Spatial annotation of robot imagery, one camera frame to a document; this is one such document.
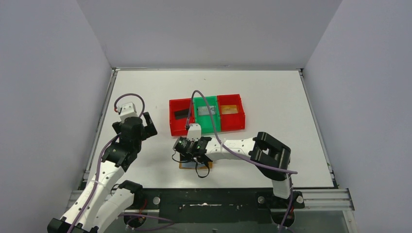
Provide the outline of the yellow leather card holder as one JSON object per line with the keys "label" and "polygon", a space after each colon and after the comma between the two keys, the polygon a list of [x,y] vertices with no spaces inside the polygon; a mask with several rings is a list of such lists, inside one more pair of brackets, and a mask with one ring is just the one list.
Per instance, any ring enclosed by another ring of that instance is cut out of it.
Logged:
{"label": "yellow leather card holder", "polygon": [[179,168],[180,169],[207,169],[206,165],[203,163],[198,163],[196,161],[189,161],[188,158],[185,158],[184,156],[180,155],[179,156]]}

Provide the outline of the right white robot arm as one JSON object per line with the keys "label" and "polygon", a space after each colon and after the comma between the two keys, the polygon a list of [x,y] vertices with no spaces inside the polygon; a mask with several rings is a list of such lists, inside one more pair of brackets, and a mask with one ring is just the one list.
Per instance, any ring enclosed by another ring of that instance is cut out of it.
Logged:
{"label": "right white robot arm", "polygon": [[292,194],[291,175],[297,172],[288,169],[291,149],[266,132],[240,140],[221,140],[209,136],[194,140],[179,137],[173,150],[183,157],[183,163],[195,162],[208,166],[208,163],[218,160],[248,162],[272,181],[275,197],[286,200]]}

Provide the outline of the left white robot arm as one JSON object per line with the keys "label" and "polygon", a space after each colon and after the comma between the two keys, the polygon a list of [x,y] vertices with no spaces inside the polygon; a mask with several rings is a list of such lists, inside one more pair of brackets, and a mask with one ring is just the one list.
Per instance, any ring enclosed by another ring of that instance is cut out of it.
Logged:
{"label": "left white robot arm", "polygon": [[99,154],[95,175],[87,183],[75,203],[60,217],[53,218],[49,233],[99,233],[134,203],[142,185],[125,180],[119,192],[109,200],[112,187],[126,173],[141,151],[142,142],[157,135],[148,112],[141,117],[136,113],[121,114],[121,121],[113,123],[116,135]]}

